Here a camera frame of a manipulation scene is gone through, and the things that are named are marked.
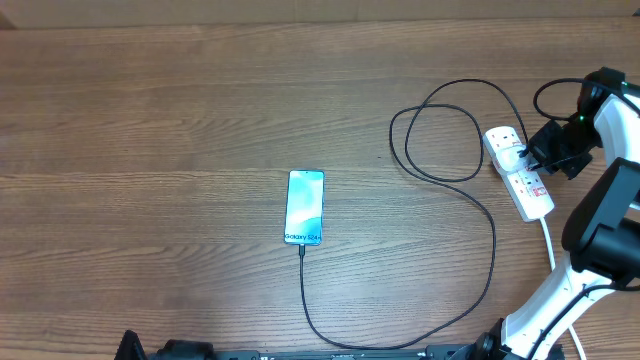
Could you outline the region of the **blue Galaxy smartphone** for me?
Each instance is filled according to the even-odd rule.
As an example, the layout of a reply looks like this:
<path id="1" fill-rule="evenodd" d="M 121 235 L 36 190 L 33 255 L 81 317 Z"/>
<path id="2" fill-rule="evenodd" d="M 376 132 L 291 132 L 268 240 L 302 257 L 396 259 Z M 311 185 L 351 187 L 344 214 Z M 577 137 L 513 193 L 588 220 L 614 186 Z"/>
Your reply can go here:
<path id="1" fill-rule="evenodd" d="M 288 177 L 284 242 L 318 246 L 323 239 L 325 173 L 291 170 Z"/>

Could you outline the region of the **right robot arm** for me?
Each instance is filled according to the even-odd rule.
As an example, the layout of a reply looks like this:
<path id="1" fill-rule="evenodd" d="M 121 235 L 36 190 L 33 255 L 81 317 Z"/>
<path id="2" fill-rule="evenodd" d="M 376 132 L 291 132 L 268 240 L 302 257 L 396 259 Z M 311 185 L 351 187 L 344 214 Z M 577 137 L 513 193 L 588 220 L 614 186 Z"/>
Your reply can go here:
<path id="1" fill-rule="evenodd" d="M 512 197 L 540 197 L 537 182 L 517 172 L 564 173 L 575 178 L 603 149 L 607 168 L 564 226 L 564 255 L 516 312 L 476 341 L 475 359 L 560 359 L 557 339 L 593 304 L 614 292 L 635 292 L 639 276 L 639 88 L 624 73 L 603 67 L 580 79 L 577 110 L 551 115 L 524 144 L 486 133 L 485 144 Z"/>

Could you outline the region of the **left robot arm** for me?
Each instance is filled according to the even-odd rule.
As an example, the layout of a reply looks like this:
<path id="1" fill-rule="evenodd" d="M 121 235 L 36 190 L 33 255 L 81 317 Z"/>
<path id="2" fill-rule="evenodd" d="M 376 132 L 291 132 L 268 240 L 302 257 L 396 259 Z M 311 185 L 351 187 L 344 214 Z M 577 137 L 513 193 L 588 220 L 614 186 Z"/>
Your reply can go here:
<path id="1" fill-rule="evenodd" d="M 148 360 L 140 339 L 134 331 L 124 332 L 114 360 Z"/>

